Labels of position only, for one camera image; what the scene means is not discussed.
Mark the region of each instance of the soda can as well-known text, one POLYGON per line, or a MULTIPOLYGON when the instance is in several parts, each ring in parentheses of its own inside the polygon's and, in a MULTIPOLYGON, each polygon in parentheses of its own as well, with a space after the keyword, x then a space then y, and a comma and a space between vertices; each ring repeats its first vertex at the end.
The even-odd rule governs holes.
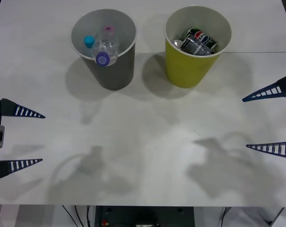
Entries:
POLYGON ((174 41, 172 41, 172 44, 177 47, 178 49, 180 49, 180 47, 182 46, 183 44, 183 41, 179 40, 179 39, 176 39, 174 41))
POLYGON ((197 56, 208 56, 214 53, 209 47, 196 39, 192 34, 189 34, 186 37, 180 49, 185 53, 197 56))
POLYGON ((188 34, 192 34, 196 39, 200 40, 202 43, 204 43, 211 50, 213 50, 218 45, 218 43, 215 40, 210 38, 208 35, 206 35, 204 32, 202 32, 197 27, 193 27, 193 28, 189 29, 189 31, 187 32, 187 35, 188 34))

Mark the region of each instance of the yellow cup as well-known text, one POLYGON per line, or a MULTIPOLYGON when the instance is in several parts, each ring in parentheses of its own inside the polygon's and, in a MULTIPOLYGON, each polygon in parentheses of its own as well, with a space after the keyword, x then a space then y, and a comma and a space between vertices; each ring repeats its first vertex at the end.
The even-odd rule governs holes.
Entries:
POLYGON ((203 6, 187 6, 173 12, 165 22, 164 33, 167 76, 174 85, 184 88, 194 87, 201 81, 232 38, 227 19, 203 6), (209 56, 195 56, 172 44, 174 40, 184 40, 192 27, 199 28, 218 42, 218 52, 209 56))

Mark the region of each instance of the pepsi can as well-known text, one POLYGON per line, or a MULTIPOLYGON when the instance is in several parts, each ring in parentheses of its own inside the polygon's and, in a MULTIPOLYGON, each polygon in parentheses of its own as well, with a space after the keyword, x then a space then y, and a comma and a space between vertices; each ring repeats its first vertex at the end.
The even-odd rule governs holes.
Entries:
POLYGON ((191 28, 188 32, 188 34, 192 34, 196 39, 200 40, 203 44, 205 44, 207 47, 209 47, 211 50, 214 50, 214 48, 218 45, 218 43, 210 38, 208 35, 206 35, 204 32, 202 32, 197 27, 191 28))

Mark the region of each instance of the water bottle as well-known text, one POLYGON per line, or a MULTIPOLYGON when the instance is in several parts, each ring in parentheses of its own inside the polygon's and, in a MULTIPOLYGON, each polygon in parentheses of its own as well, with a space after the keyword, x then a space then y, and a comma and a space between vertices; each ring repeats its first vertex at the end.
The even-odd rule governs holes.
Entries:
POLYGON ((112 26, 105 27, 92 46, 92 56, 100 66, 109 66, 118 59, 119 41, 112 26))
POLYGON ((92 54, 91 54, 91 48, 93 46, 93 44, 95 43, 95 39, 94 37, 92 37, 91 35, 87 35, 85 36, 84 38, 84 44, 85 44, 85 55, 87 57, 92 57, 92 54))

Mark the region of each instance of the black cable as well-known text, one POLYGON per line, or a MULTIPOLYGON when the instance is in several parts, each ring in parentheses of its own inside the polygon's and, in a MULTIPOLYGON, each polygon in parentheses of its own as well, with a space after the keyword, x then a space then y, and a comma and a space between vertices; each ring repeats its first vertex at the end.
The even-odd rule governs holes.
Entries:
POLYGON ((90 220, 89 220, 89 218, 88 218, 89 209, 90 209, 90 206, 87 206, 86 219, 87 219, 87 225, 88 225, 88 227, 90 227, 90 220))
POLYGON ((103 207, 99 206, 99 226, 102 227, 102 213, 103 213, 103 207))
POLYGON ((75 220, 72 218, 71 214, 68 212, 68 210, 65 208, 65 206, 63 206, 64 210, 68 213, 69 217, 71 217, 71 219, 73 220, 73 222, 75 223, 76 227, 78 227, 77 223, 75 222, 75 220))
POLYGON ((227 209, 227 207, 225 207, 225 210, 224 210, 224 212, 223 212, 223 216, 222 216, 222 222, 221 222, 221 227, 223 226, 223 220, 224 220, 224 217, 225 217, 225 212, 226 212, 226 209, 227 209))
POLYGON ((80 217, 79 217, 79 214, 78 214, 78 211, 77 211, 77 206, 74 205, 74 207, 75 207, 75 210, 76 210, 76 214, 77 214, 78 220, 79 220, 81 226, 84 227, 84 225, 83 225, 83 223, 82 223, 82 221, 81 221, 81 219, 80 219, 80 217))

